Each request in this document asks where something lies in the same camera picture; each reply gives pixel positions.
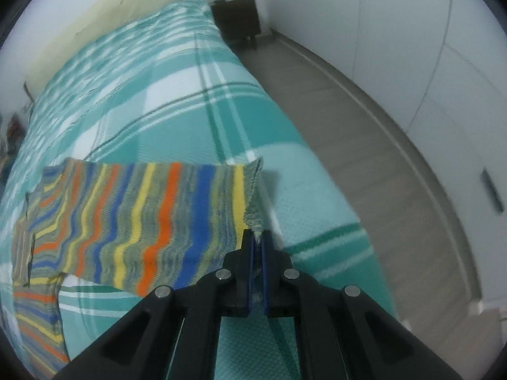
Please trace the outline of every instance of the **clothing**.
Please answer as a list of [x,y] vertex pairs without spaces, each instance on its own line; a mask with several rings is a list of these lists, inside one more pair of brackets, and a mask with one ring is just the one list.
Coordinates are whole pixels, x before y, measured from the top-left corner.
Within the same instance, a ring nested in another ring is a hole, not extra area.
[[220,268],[245,228],[262,231],[253,195],[262,167],[183,163],[45,168],[16,224],[16,319],[41,378],[68,363],[57,295],[65,274],[145,296]]

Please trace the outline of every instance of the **dark brown nightstand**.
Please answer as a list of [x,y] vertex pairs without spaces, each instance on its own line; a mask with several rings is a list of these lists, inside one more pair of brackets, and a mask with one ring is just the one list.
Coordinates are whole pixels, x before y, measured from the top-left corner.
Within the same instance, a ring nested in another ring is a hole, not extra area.
[[260,34],[260,23],[255,0],[215,0],[210,6],[224,40],[249,37],[252,47],[257,48],[255,36]]

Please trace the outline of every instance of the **floor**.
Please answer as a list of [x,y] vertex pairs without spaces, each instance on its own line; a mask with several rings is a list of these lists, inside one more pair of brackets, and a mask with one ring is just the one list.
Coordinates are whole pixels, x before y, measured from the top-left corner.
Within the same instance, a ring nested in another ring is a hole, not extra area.
[[503,347],[497,311],[480,298],[466,237],[424,159],[343,74],[276,35],[237,54],[292,120],[368,231],[400,319],[465,380]]

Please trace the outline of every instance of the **teal plaid bedspread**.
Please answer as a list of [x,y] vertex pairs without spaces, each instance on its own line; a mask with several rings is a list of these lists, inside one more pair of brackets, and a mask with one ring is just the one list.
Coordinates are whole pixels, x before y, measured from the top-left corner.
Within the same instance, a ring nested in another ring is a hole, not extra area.
[[[206,2],[186,0],[83,48],[36,101],[0,205],[2,326],[27,367],[13,308],[11,241],[25,195],[43,167],[66,157],[214,164],[260,156],[265,222],[295,266],[332,287],[357,284],[393,313],[356,214],[291,122],[221,40]],[[59,303],[70,357],[138,301],[69,275]],[[215,378],[294,378],[295,367],[286,319],[268,322],[257,310],[250,319],[222,322]]]

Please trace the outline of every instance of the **screw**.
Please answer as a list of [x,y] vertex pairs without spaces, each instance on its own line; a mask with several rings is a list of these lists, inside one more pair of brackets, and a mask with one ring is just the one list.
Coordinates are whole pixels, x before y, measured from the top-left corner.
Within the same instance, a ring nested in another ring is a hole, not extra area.
[[299,277],[299,271],[296,269],[287,269],[283,272],[283,275],[289,280],[295,280]]
[[167,297],[169,294],[171,294],[171,288],[169,286],[158,286],[155,289],[155,295],[158,298]]
[[357,286],[347,286],[345,288],[345,294],[349,297],[357,297],[361,294],[361,290]]
[[232,276],[232,273],[227,269],[217,270],[215,276],[219,280],[227,280]]

